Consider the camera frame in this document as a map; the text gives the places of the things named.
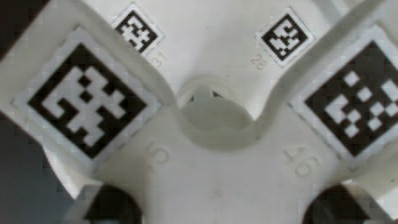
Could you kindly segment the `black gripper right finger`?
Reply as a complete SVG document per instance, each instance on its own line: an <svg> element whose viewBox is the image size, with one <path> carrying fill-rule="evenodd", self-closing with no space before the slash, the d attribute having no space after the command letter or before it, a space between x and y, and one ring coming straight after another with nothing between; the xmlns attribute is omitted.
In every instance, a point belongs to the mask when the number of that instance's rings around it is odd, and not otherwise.
<svg viewBox="0 0 398 224"><path fill-rule="evenodd" d="M328 188L306 208L301 224L398 224L377 200L356 182Z"/></svg>

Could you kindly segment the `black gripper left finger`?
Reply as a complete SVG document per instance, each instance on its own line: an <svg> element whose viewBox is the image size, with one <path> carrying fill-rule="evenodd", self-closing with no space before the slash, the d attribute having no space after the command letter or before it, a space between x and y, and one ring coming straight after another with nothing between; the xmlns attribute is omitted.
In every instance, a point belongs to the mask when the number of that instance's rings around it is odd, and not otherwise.
<svg viewBox="0 0 398 224"><path fill-rule="evenodd" d="M86 185L61 224L145 224L139 204L111 185Z"/></svg>

